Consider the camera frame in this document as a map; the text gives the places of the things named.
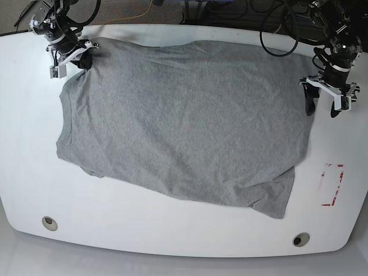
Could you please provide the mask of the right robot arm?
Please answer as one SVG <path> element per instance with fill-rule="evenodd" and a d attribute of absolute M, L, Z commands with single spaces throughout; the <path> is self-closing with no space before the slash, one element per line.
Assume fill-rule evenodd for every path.
<path fill-rule="evenodd" d="M 51 78 L 66 76 L 66 65 L 71 63 L 83 70 L 92 66 L 90 49 L 98 49 L 99 44 L 88 39 L 80 39 L 83 28 L 91 23 L 99 12 L 101 1 L 96 2 L 92 15 L 85 22 L 76 22 L 67 16 L 70 6 L 77 1 L 41 1 L 37 11 L 29 22 L 30 29 L 36 35 L 44 36 L 49 45 L 46 48 L 52 65 Z"/>

